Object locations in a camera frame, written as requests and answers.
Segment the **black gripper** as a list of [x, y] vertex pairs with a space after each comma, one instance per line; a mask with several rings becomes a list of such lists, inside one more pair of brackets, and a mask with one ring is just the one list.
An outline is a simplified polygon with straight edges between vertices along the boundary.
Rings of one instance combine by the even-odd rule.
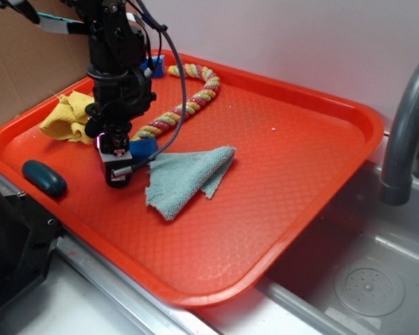
[[97, 139], [102, 153], [123, 154], [129, 148], [131, 121], [148, 111], [156, 100], [152, 81], [141, 68], [117, 74], [88, 68], [87, 74], [94, 81], [94, 102], [85, 108], [85, 133]]

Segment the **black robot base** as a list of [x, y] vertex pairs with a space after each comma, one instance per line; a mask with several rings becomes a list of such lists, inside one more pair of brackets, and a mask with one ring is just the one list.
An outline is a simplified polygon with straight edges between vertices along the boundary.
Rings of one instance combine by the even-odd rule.
[[60, 231], [30, 195], [0, 191], [0, 312], [47, 278]]

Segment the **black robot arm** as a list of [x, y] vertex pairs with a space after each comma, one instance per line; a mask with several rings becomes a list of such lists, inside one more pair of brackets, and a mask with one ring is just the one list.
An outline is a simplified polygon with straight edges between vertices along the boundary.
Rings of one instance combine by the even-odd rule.
[[148, 55], [142, 31], [131, 25], [125, 1], [66, 1], [79, 15], [70, 20], [38, 12], [29, 1], [0, 1], [43, 31], [88, 37], [88, 76], [94, 102], [86, 106], [86, 136], [99, 139], [104, 154], [122, 157], [129, 151], [131, 122], [156, 100], [152, 82], [141, 65]]

